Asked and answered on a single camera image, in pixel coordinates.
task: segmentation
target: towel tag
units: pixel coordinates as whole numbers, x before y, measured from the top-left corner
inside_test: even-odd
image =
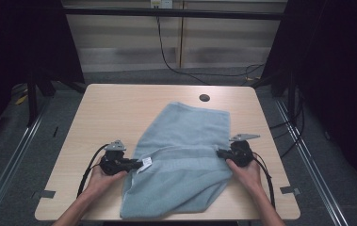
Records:
[[[142,159],[142,163],[143,163],[143,166],[137,170],[137,174],[146,170],[147,168],[149,168],[152,165],[152,158],[151,157],[144,158],[144,159]]]

